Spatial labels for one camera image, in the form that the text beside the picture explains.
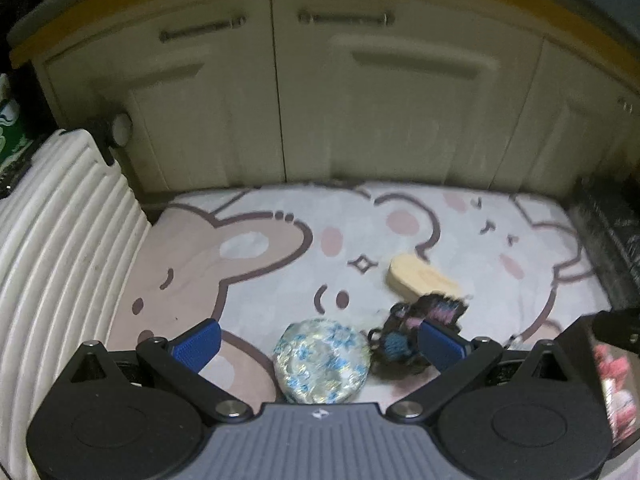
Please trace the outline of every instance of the black mesh fabric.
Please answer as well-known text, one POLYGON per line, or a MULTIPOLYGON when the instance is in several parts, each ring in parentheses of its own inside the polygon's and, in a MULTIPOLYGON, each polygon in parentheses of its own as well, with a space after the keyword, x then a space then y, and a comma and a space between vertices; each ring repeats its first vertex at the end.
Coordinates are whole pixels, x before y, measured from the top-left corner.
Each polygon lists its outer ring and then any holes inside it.
POLYGON ((624 195, 619 183, 584 178, 568 206, 613 310, 640 305, 640 216, 624 195))

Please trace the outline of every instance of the metal screw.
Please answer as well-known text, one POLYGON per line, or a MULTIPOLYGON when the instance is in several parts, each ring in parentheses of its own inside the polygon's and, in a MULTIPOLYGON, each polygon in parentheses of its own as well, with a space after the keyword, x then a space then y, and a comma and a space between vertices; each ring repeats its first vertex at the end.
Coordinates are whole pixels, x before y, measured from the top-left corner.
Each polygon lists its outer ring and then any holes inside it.
POLYGON ((396 402, 391 409, 396 415, 402 418, 415 418, 422 413, 422 406, 412 400, 401 400, 396 402))
POLYGON ((247 410, 247 405, 241 400, 223 400, 216 406, 216 411, 220 415, 236 417, 240 416, 247 410))
POLYGON ((168 345, 168 341, 165 337, 150 337, 147 341, 151 341, 153 344, 158 345, 160 348, 165 349, 168 345))
POLYGON ((478 349, 478 348, 480 348, 482 345, 487 344, 487 343, 488 343, 488 342, 490 342, 490 341, 491 341, 491 338, 490 338, 490 337, 487 337, 487 336, 481 335, 481 336, 478 336, 478 337, 473 338, 472 343, 473 343, 473 345, 474 345, 474 348, 475 348, 475 349, 478 349))

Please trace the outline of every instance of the cabinet door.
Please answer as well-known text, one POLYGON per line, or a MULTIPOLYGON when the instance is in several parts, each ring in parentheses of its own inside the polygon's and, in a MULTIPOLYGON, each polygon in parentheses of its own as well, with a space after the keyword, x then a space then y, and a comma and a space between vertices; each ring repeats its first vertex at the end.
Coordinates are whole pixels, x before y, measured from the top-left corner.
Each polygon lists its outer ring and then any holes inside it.
POLYGON ((489 186, 542 40, 418 0, 273 0, 273 21, 289 179, 489 186))
POLYGON ((640 100, 546 42, 494 187, 562 197, 580 176, 625 178, 640 157, 640 100))
POLYGON ((270 0, 153 16, 61 54, 46 70, 65 126, 129 113, 126 152, 145 191, 284 179, 270 0))

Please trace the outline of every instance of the pink object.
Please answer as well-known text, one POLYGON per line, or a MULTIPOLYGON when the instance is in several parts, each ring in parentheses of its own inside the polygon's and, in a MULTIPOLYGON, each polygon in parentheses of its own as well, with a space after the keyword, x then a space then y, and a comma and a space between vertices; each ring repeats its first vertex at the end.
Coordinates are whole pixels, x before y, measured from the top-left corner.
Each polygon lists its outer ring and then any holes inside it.
POLYGON ((330 258, 340 254, 342 250, 342 232, 336 227, 327 227, 320 235, 320 248, 324 256, 330 258))
POLYGON ((605 344, 596 345, 593 356, 607 401, 607 413, 613 417, 613 420, 610 420, 613 439, 615 443, 619 443, 636 430, 638 409, 633 395, 624 389, 631 366, 626 356, 614 359, 610 354, 609 346, 605 344), (613 384, 610 400, 607 396, 608 384, 613 384))
POLYGON ((423 321, 423 317, 408 317, 404 320, 404 324, 407 328, 418 328, 423 321))
POLYGON ((454 211, 463 213, 466 211, 466 202, 460 196, 459 192, 445 191, 443 194, 444 202, 454 211))
POLYGON ((522 267, 519 266, 516 260, 510 258, 506 254, 501 254, 500 263, 504 267, 504 270, 506 270, 511 276, 516 278, 516 280, 524 279, 524 270, 522 270, 522 267))
POLYGON ((398 235, 414 236, 420 230, 420 224, 414 215, 406 209, 397 209, 386 217, 386 225, 398 235))

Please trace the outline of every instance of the blue floral pattern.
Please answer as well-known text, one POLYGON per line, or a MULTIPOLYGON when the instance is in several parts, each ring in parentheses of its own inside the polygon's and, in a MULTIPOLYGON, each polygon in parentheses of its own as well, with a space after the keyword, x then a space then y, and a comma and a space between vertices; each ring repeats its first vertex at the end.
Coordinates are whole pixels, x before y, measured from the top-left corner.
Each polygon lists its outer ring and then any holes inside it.
POLYGON ((289 402, 333 404, 353 397, 369 372, 369 346, 355 330, 327 319, 293 323, 273 355, 289 402))

